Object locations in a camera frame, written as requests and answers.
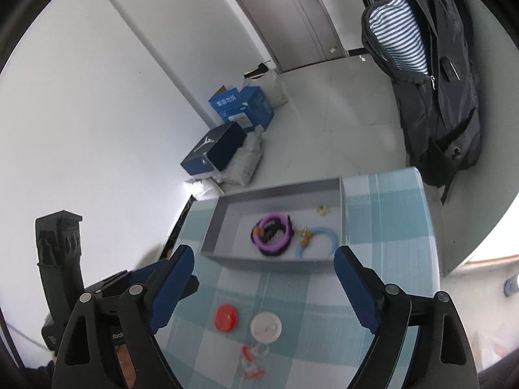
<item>striped fabric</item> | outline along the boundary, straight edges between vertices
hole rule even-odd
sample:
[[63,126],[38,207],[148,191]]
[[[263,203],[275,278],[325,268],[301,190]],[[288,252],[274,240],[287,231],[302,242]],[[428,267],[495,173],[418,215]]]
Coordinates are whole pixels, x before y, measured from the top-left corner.
[[377,7],[369,27],[400,70],[429,74],[420,28],[406,0],[391,0]]

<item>blue cardboard box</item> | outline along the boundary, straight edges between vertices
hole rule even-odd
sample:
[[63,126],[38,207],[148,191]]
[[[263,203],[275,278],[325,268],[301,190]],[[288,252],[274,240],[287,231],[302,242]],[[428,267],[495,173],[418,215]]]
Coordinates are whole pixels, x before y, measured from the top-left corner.
[[227,90],[212,97],[209,103],[226,123],[234,121],[246,133],[253,132],[258,125],[267,130],[274,115],[257,86],[245,86],[241,92],[236,88]]

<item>door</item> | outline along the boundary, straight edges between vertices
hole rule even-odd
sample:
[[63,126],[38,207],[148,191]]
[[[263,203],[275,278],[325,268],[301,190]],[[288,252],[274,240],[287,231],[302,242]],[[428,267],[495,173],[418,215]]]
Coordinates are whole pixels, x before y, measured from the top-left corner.
[[282,71],[344,57],[320,0],[237,0]]

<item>white label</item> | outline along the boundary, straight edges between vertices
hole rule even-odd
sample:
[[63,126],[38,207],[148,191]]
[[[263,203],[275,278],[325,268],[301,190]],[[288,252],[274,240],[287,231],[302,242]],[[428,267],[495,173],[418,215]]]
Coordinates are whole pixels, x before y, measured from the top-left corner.
[[248,119],[247,114],[244,112],[229,116],[229,121],[235,121],[241,128],[252,127],[251,120]]

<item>white wall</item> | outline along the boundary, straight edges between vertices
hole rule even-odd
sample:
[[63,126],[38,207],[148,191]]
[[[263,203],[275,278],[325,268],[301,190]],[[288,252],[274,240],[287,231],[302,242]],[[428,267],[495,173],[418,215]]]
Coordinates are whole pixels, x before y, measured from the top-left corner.
[[519,190],[519,51],[480,0],[465,2],[474,24],[483,150],[478,164],[459,174],[442,209],[444,274],[483,240],[486,250],[492,252],[494,246],[495,253],[500,245],[517,247],[519,240],[515,205],[496,226]]
[[264,61],[229,4],[225,0],[113,1],[173,72],[173,80],[190,102],[213,124],[222,124],[209,98],[223,84],[240,85],[243,73]]
[[237,16],[238,20],[242,23],[243,27],[247,31],[248,35],[251,37],[252,42],[258,48],[259,53],[261,54],[261,58],[263,62],[272,62],[269,64],[271,68],[276,68],[275,63],[272,61],[273,57],[269,53],[268,48],[265,46],[263,41],[261,40],[258,31],[254,28],[254,25],[251,23],[243,9],[240,7],[236,0],[225,0],[229,7],[233,10],[234,14]]
[[362,0],[322,0],[345,50],[362,48]]
[[[84,216],[86,285],[132,269],[169,236],[189,197],[179,163],[208,127],[108,0],[53,0],[0,75],[0,101],[0,303],[42,343],[35,219]],[[28,365],[49,360],[14,337]]]

